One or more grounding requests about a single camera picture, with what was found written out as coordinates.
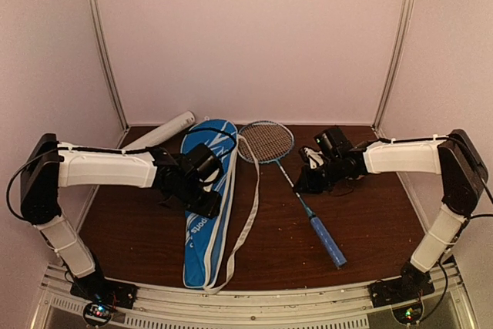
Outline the blue racket bag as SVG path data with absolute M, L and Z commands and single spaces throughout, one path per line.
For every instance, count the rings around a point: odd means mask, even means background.
M 259 183 L 255 186 L 249 216 L 227 259 L 226 277 L 219 283 L 217 279 L 233 209 L 236 161 L 242 149 L 252 153 L 247 139 L 225 119 L 196 124 L 181 142 L 180 153 L 191 165 L 191 177 L 198 186 L 193 194 L 193 203 L 185 212 L 183 284 L 189 289 L 209 295 L 219 293 L 232 279 L 236 252 L 253 227 L 259 208 Z

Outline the blue racket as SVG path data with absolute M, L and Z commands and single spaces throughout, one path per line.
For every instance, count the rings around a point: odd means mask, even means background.
M 281 160 L 291 152 L 295 144 L 293 133 L 286 126 L 268 120 L 260 120 L 242 126 L 238 134 L 241 139 L 244 139 L 244 142 L 238 144 L 238 151 L 242 159 L 248 163 L 254 163 L 256 160 L 259 164 L 277 164 L 289 185 L 294 187 L 293 181 L 281 164 Z M 303 206 L 310 225 L 335 267 L 337 269 L 342 268 L 347 263 L 347 259 L 339 246 L 320 218 L 306 204 L 303 197 L 297 192 L 294 194 Z

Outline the white shuttlecock tube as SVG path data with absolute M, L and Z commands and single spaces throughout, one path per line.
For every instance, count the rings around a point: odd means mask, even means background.
M 124 150 L 143 149 L 146 147 L 157 146 L 171 139 L 183 130 L 190 128 L 196 121 L 195 115 L 191 111 L 186 111 L 169 122 L 156 127 L 145 135 L 134 140 L 123 147 Z

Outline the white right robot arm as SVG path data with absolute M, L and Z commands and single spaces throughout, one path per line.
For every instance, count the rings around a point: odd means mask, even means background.
M 426 232 L 395 282 L 395 293 L 411 299 L 424 276 L 454 245 L 483 194 L 488 169 L 463 129 L 414 139 L 376 138 L 354 145 L 333 126 L 300 150 L 303 166 L 296 193 L 330 191 L 341 180 L 396 173 Z

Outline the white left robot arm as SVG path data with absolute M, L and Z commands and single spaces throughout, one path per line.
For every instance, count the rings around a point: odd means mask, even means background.
M 103 301 L 111 293 L 110 283 L 97 274 L 96 258 L 73 225 L 88 212 L 90 190 L 98 186 L 154 189 L 164 203 L 213 218 L 222 197 L 211 186 L 222 175 L 220 157 L 203 143 L 187 153 L 170 153 L 161 146 L 78 146 L 45 133 L 12 176 L 20 180 L 16 217 L 43 235 L 69 271 L 81 279 L 86 294 Z

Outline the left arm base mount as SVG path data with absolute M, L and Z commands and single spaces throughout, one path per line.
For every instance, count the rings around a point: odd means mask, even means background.
M 88 303 L 82 309 L 82 318 L 90 327 L 102 327 L 116 319 L 121 309 L 132 309 L 138 288 L 134 284 L 107 280 L 99 293 L 90 293 L 78 282 L 72 282 L 70 294 L 84 298 Z

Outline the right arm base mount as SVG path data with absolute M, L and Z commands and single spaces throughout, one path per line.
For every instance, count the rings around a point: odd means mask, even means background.
M 435 292 L 430 280 L 415 285 L 405 282 L 403 277 L 376 280 L 368 290 L 374 308 L 389 307 L 393 318 L 407 326 L 416 325 L 424 318 L 423 299 Z

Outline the aluminium front rail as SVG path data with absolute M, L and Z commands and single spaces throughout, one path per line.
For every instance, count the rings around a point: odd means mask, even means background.
M 419 326 L 401 324 L 409 300 L 377 307 L 372 282 L 323 288 L 265 291 L 200 290 L 138 284 L 133 308 L 117 308 L 102 328 L 479 328 L 455 262 L 444 264 L 448 289 Z M 65 268 L 49 264 L 28 328 L 90 328 L 82 318 L 87 300 L 70 294 Z

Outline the left aluminium frame post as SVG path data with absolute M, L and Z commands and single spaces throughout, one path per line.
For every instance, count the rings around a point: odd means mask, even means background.
M 89 4 L 89 11 L 92 20 L 92 27 L 96 38 L 96 48 L 99 61 L 102 67 L 104 80 L 109 90 L 109 97 L 112 106 L 116 112 L 117 119 L 122 131 L 126 131 L 129 128 L 124 109 L 122 107 L 122 101 L 119 95 L 118 88 L 116 86 L 115 76 L 112 70 L 112 65 L 109 57 L 109 50 L 106 43 L 106 38 L 103 29 L 102 17 L 99 10 L 98 0 L 87 0 Z

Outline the aluminium frame post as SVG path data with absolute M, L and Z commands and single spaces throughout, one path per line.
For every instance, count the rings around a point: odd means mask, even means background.
M 106 43 L 106 38 L 103 29 L 102 17 L 99 10 L 98 0 L 87 0 L 89 4 L 89 11 L 92 20 L 92 27 L 96 38 L 96 48 L 99 61 L 102 67 L 104 80 L 109 90 L 109 97 L 112 106 L 116 112 L 117 119 L 122 131 L 126 131 L 129 128 L 124 109 L 122 107 L 122 101 L 119 95 L 118 88 L 116 86 L 115 76 L 112 70 L 112 65 L 109 57 L 109 50 Z
M 397 31 L 391 53 L 390 63 L 384 80 L 384 88 L 377 107 L 372 129 L 379 133 L 384 121 L 384 116 L 391 99 L 391 93 L 397 80 L 398 70 L 404 54 L 404 46 L 411 24 L 415 0 L 402 0 L 401 10 L 397 23 Z

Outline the right aluminium frame post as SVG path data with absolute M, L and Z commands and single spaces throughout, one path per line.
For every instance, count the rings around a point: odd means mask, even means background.
M 397 23 L 397 31 L 391 53 L 390 63 L 384 80 L 384 88 L 377 107 L 372 129 L 379 133 L 384 121 L 384 116 L 391 99 L 391 93 L 397 80 L 398 70 L 404 54 L 404 46 L 411 24 L 415 0 L 402 0 L 401 10 Z

